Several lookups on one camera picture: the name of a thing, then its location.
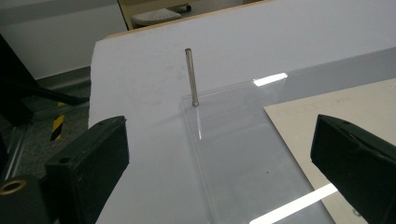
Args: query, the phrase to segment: clear acrylic sheet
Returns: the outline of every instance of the clear acrylic sheet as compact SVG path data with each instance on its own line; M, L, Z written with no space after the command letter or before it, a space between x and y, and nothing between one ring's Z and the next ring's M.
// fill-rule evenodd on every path
M253 81L182 99L191 148L213 222L249 223L314 189L264 106L395 77L396 50L289 72L266 85ZM277 223L334 223L321 202Z

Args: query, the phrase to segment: gray floor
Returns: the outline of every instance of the gray floor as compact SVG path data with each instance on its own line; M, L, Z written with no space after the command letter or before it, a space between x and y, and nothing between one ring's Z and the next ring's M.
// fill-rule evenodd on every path
M242 5L242 0L201 0L191 3L191 11L182 13L182 17L191 17L207 12ZM89 97L91 94L90 67L81 68L54 77L40 79L37 83L47 89L66 94ZM12 159L15 150L15 168L9 176L45 175L44 164L52 155L67 146L71 141L88 129L89 104L80 106L58 106L41 97L31 96L23 102L35 113L31 124L13 127L0 116L0 133L3 136ZM64 114L61 139L50 141L54 119Z

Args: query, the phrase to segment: cardboard sheet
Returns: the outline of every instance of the cardboard sheet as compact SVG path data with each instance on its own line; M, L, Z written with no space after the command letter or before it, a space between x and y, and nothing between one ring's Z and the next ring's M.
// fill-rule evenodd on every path
M396 145L396 78L264 109L314 189L329 183L310 159L318 114L345 119ZM365 223L339 192L322 201L336 223Z

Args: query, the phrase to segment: workbench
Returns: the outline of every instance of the workbench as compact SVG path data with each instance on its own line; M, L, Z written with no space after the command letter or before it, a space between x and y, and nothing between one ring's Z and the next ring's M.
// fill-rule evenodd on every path
M209 159L199 161L195 154L197 140L191 137L186 118L185 102L191 90L185 49L192 49L198 94L203 99L198 109L222 104L215 100L217 93L240 83L287 73L285 82L292 84L286 85L287 95L266 102L281 103L395 77L395 73L383 72L388 71L385 68L380 74L343 77L329 72L317 78L311 75L311 79L294 75L311 71L304 70L308 67L325 64L320 68L327 69L329 63L396 47L395 11L392 0L275 0L97 42L92 56L89 125L125 116L131 154L131 163L98 223L249 223L312 191L262 102L257 105L257 113L262 114L255 127L265 133L262 138L268 144L262 146L263 152L277 154L268 151L258 154L265 157L252 158L245 149L233 148L224 157L213 157L217 160L206 166L211 166L209 170L202 169ZM226 128L227 124L219 122L218 126ZM236 157L244 163L233 162ZM262 164L276 161L268 167L272 187L241 189L241 183L257 174L247 164L261 160ZM214 184L214 176L221 181ZM281 199L262 204L260 212L249 207L248 199L265 195L280 195ZM332 223L332 219L322 204L315 203L280 222Z

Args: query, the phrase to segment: white surface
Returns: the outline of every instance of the white surface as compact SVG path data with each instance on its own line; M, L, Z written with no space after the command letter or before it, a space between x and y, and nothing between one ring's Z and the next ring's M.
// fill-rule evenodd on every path
M394 1L273 2L97 42L90 126L124 115L131 164L98 223L207 223L180 109L199 91L396 46Z
M396 145L394 86L395 78L279 105L269 105L265 107L265 111L314 189L318 189L330 183L311 162L310 157L318 114L347 120ZM366 223L352 214L353 208L341 194L336 194L323 202L337 223Z
M35 79L89 66L96 41L126 31L118 4L104 1L97 7L59 1L2 7L0 32Z

